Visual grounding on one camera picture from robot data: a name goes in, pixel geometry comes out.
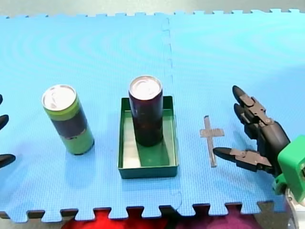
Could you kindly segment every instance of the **green can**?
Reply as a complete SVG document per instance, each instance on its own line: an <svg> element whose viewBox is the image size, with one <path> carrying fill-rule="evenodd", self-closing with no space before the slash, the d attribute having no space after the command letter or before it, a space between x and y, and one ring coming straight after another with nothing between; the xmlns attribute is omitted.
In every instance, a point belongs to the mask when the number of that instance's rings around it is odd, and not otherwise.
<svg viewBox="0 0 305 229"><path fill-rule="evenodd" d="M50 87L42 96L42 104L70 153L81 155L91 149L94 138L72 87L64 84Z"/></svg>

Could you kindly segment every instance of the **can lid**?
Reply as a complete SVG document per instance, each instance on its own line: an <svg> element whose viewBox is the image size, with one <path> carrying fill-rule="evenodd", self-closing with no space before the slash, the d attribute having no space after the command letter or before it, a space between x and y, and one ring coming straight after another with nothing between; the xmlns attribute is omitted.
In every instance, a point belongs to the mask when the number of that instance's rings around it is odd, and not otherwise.
<svg viewBox="0 0 305 229"><path fill-rule="evenodd" d="M130 94L140 100L150 100L162 90L161 82L152 76L142 75L135 78L129 88Z"/></svg>
<svg viewBox="0 0 305 229"><path fill-rule="evenodd" d="M51 111L62 111L71 106L76 99L75 90L68 85L50 87L42 96L43 106Z"/></svg>

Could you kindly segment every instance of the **purple fabric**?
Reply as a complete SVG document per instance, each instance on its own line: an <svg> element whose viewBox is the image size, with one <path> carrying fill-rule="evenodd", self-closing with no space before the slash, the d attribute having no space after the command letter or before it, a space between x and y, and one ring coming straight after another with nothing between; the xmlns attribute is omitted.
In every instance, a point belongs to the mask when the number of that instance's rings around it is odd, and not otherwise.
<svg viewBox="0 0 305 229"><path fill-rule="evenodd" d="M229 214L184 219L176 229L262 229L253 215L242 215L236 206L227 206Z"/></svg>

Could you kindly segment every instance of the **robotic hand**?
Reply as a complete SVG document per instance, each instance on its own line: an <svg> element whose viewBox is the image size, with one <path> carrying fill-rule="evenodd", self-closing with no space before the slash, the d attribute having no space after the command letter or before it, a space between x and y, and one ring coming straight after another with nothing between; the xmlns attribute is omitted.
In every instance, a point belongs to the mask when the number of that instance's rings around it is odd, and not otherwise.
<svg viewBox="0 0 305 229"><path fill-rule="evenodd" d="M0 94L0 104L2 103L2 101L3 101L3 98L2 98L2 95ZM9 116L7 114L0 116L0 130L3 127L5 127L5 125L8 123L8 121L9 121ZM16 157L12 154L0 155L0 168L9 165L15 159L16 159Z"/></svg>
<svg viewBox="0 0 305 229"><path fill-rule="evenodd" d="M288 228L305 229L305 136L290 142L281 125L266 116L266 109L254 97L237 86L233 86L233 95L239 103L234 104L235 114L248 137L257 140L257 151L216 147L213 153L238 167L272 174L275 193L285 194L291 215Z"/></svg>

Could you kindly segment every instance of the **can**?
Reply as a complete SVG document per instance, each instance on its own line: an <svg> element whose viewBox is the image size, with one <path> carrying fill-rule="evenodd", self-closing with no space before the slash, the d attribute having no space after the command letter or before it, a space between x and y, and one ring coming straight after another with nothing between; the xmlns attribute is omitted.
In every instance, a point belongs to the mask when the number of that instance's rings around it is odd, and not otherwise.
<svg viewBox="0 0 305 229"><path fill-rule="evenodd" d="M142 146L153 146L163 139L163 89L152 76L142 75L129 87L135 140Z"/></svg>
<svg viewBox="0 0 305 229"><path fill-rule="evenodd" d="M70 153L81 155L93 146L92 132L72 87L64 84L50 87L42 96L42 104Z"/></svg>

